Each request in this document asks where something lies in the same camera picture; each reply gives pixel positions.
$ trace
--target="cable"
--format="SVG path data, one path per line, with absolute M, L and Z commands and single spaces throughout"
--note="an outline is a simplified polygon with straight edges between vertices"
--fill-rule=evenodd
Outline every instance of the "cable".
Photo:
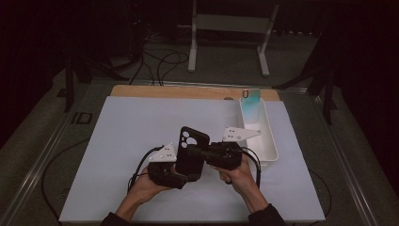
M 325 186 L 326 189 L 327 189 L 327 193 L 328 193 L 328 209 L 327 209 L 327 211 L 326 211 L 326 213 L 325 213 L 325 218 L 327 218 L 329 212 L 331 211 L 331 206 L 332 206 L 331 191 L 329 190 L 329 187 L 328 187 L 326 181 L 323 180 L 323 178 L 322 178 L 319 174 L 317 174 L 316 172 L 314 172 L 313 170 L 311 170 L 311 169 L 309 169 L 309 168 L 308 168 L 308 171 L 309 171 L 310 173 L 313 173 L 316 177 L 318 177 L 318 178 L 320 179 L 320 181 L 322 181 L 322 183 L 324 184 L 324 186 Z M 317 224 L 317 223 L 320 223 L 320 221 L 315 221 L 314 223 L 308 224 L 307 226 L 315 225 L 315 224 Z
M 45 179 L 47 170 L 50 168 L 50 165 L 51 165 L 58 157 L 60 157 L 63 153 L 65 153 L 66 151 L 69 151 L 70 149 L 72 149 L 72 148 L 74 148 L 74 147 L 76 147 L 76 146 L 78 146 L 78 145 L 80 145 L 80 144 L 86 143 L 86 142 L 88 142 L 88 141 L 89 141 L 89 138 L 84 139 L 84 140 L 82 140 L 82 141 L 79 141 L 79 142 L 73 144 L 72 146 L 70 146 L 70 147 L 68 147 L 68 148 L 66 148 L 66 149 L 64 149 L 64 150 L 62 150 L 60 153 L 56 154 L 56 156 L 54 156 L 54 157 L 47 163 L 47 166 L 46 166 L 46 168 L 44 169 L 43 174 L 41 175 L 41 183 L 40 183 L 41 195 L 43 196 L 44 201 L 46 202 L 47 206 L 50 208 L 50 210 L 51 210 L 53 216 L 56 218 L 56 221 L 57 221 L 57 223 L 58 223 L 59 226 L 62 226 L 62 223 L 61 223 L 60 221 L 58 221 L 59 215 L 58 215 L 58 213 L 56 212 L 56 210 L 55 210 L 55 208 L 53 207 L 53 205 L 51 205 L 50 201 L 49 201 L 48 198 L 47 198 L 46 192 L 45 192 L 44 179 Z
M 247 150 L 247 151 L 252 152 L 252 153 L 255 155 L 256 159 L 258 160 L 259 166 L 261 165 L 261 161 L 259 160 L 258 155 L 257 155 L 254 151 L 252 151 L 251 149 L 249 149 L 249 148 L 247 148 L 247 147 L 241 147 L 241 148 L 242 148 L 242 149 L 245 149 L 245 150 Z
M 256 158 L 257 158 L 257 160 L 252 156 L 252 155 L 250 155 L 248 152 L 244 152 L 244 151 L 242 151 L 241 153 L 243 153 L 243 154 L 245 154 L 246 156 L 248 156 L 251 160 L 252 160 L 252 162 L 255 164 L 255 167 L 256 167 L 256 185 L 258 186 L 258 187 L 260 187 L 261 186 L 261 173 L 262 173 L 262 170 L 261 170 L 261 161 L 259 160 L 259 157 L 258 157 L 258 155 L 254 152 L 254 151 L 252 151 L 251 149 L 249 149 L 249 148 L 247 148 L 247 147 L 241 147 L 242 149 L 245 149 L 245 150 L 248 150 L 248 151 L 250 151 L 250 152 L 252 152 L 255 156 L 256 156 Z
M 135 80 L 136 76 L 138 75 L 138 73 L 141 71 L 141 68 L 143 67 L 143 64 L 144 64 L 143 54 L 140 54 L 140 59 L 141 59 L 140 66 L 138 67 L 137 71 L 135 72 L 132 79 L 130 80 L 129 85 L 132 85 L 133 80 Z
M 130 189 L 131 189 L 131 188 L 133 187 L 133 185 L 135 184 L 137 176 L 144 175 L 144 173 L 139 174 L 139 172 L 140 172 L 141 166 L 143 165 L 143 163 L 144 163 L 144 161 L 147 159 L 147 157 L 150 155 L 150 153 L 153 153 L 153 152 L 155 152 L 155 151 L 159 151 L 159 150 L 161 150 L 163 147 L 164 147 L 164 146 L 157 147 L 157 148 L 153 148 L 153 149 L 149 150 L 149 151 L 144 155 L 144 157 L 141 159 L 140 163 L 139 163 L 138 166 L 137 166 L 136 172 L 135 172 L 135 173 L 133 174 L 133 176 L 129 179 L 129 182 L 128 182 L 128 185 L 127 185 L 127 192 L 129 192 Z
M 145 51 L 145 50 L 143 49 L 143 53 L 144 53 L 144 54 L 148 55 L 149 57 L 153 57 L 153 58 L 155 58 L 155 59 L 158 59 L 158 60 L 160 61 L 160 62 L 158 63 L 157 70 L 156 70 L 156 76 L 157 76 L 157 79 L 158 79 L 159 86 L 164 86 L 164 78 L 165 78 L 165 76 L 166 76 L 168 73 L 170 73 L 173 69 L 175 69 L 179 64 L 183 64 L 183 63 L 185 63 L 185 62 L 189 59 L 189 57 L 188 57 L 187 54 L 181 53 L 181 52 L 178 52 L 178 51 L 175 51 L 175 50 L 172 50 L 172 49 L 147 49 L 147 50 L 171 51 L 171 53 L 166 54 L 165 56 L 163 56 L 162 58 L 160 58 L 160 57 L 158 57 L 158 56 L 154 56 L 154 55 L 148 53 L 147 51 Z M 173 55 L 177 55 L 179 59 L 178 59 L 177 61 L 168 61 L 168 60 L 166 60 L 168 57 L 171 57 L 171 56 L 173 56 Z M 163 63 L 172 64 L 173 66 L 172 66 L 172 68 L 170 68 L 166 73 L 163 73 L 163 74 L 161 75 L 161 73 L 160 73 L 160 68 L 161 68 L 161 65 L 162 65 Z
M 153 73 L 152 73 L 152 69 L 150 67 L 150 65 L 148 65 L 147 63 L 144 63 L 144 66 L 146 66 L 147 70 L 149 71 L 149 78 L 151 79 L 151 85 L 155 86 L 155 78 L 153 77 Z

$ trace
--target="black handheld controller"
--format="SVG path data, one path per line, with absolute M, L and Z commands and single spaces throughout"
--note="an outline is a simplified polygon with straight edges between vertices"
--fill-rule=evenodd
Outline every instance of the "black handheld controller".
M 187 183 L 187 177 L 170 169 L 174 162 L 151 162 L 148 166 L 150 179 L 159 186 L 182 189 Z
M 237 142 L 213 142 L 205 149 L 192 144 L 187 147 L 189 156 L 203 159 L 209 165 L 225 170 L 241 166 L 242 152 Z
M 188 177 L 188 182 L 196 182 L 203 168 L 203 159 L 188 154 L 188 146 L 194 145 L 200 149 L 206 149 L 209 145 L 210 138 L 208 135 L 189 128 L 182 127 L 179 137 L 179 149 L 177 153 L 176 171 Z

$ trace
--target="metal frame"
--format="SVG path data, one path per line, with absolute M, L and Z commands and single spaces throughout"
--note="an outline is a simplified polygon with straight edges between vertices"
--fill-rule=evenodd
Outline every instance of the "metal frame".
M 237 17 L 224 15 L 208 15 L 197 13 L 197 0 L 193 0 L 193 16 L 191 25 L 191 48 L 188 59 L 188 71 L 193 73 L 196 70 L 197 61 L 197 30 L 222 30 L 241 31 L 264 34 L 263 43 L 258 46 L 257 53 L 261 64 L 262 75 L 270 75 L 264 51 L 269 42 L 273 25 L 276 19 L 279 5 L 275 5 L 269 18 Z
M 334 146 L 333 154 L 337 159 L 338 165 L 343 174 L 343 178 L 346 181 L 346 184 L 352 195 L 352 199 L 358 208 L 360 217 L 363 220 L 364 225 L 375 225 L 375 226 L 379 225 L 375 218 L 375 214 L 373 213 L 373 210 L 370 207 L 370 204 L 367 202 L 367 198 L 364 195 L 363 189 L 361 188 L 361 185 L 359 184 L 358 179 L 355 176 L 355 173 L 350 167 L 350 164 L 346 158 L 346 155 L 340 144 L 340 141 L 337 139 L 335 135 L 333 127 L 329 125 L 325 120 L 325 117 L 320 107 L 321 105 L 323 105 L 320 96 L 314 98 L 312 102 L 314 107 L 316 108 L 316 112 L 318 113 L 320 120 L 323 121 L 323 124 L 326 127 L 326 130 L 330 136 L 330 139 Z
M 70 111 L 66 112 L 58 125 L 56 126 L 53 134 L 49 137 L 45 147 L 41 151 L 38 159 L 33 164 L 32 168 L 24 177 L 23 182 L 16 191 L 16 194 L 9 204 L 7 210 L 0 218 L 0 225 L 12 225 L 17 219 L 18 215 L 24 208 L 24 205 L 28 201 L 30 195 L 35 189 L 37 183 L 40 181 L 41 175 L 46 167 L 46 164 L 50 161 L 51 156 L 56 152 L 59 141 L 62 139 L 66 126 L 70 123 L 73 112 L 77 109 L 82 99 L 85 97 L 88 90 L 88 85 L 80 85 L 79 90 L 76 93 L 77 101 L 71 105 Z

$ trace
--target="white container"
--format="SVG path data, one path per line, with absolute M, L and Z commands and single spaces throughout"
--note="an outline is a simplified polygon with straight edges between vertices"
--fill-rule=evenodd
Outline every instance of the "white container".
M 258 155 L 261 162 L 261 169 L 264 170 L 268 165 L 279 159 L 279 153 L 270 129 L 264 101 L 261 98 L 256 104 L 244 106 L 242 99 L 240 99 L 240 108 L 243 115 L 244 128 L 261 130 L 262 132 L 259 136 L 247 139 L 246 143 L 247 148 Z

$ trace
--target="person's right hand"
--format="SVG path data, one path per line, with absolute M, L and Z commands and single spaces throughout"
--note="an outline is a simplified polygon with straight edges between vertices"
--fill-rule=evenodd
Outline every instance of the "person's right hand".
M 246 155 L 243 154 L 241 166 L 237 169 L 211 167 L 219 171 L 220 180 L 232 184 L 234 190 L 243 197 L 251 214 L 267 207 L 268 202 L 252 177 Z

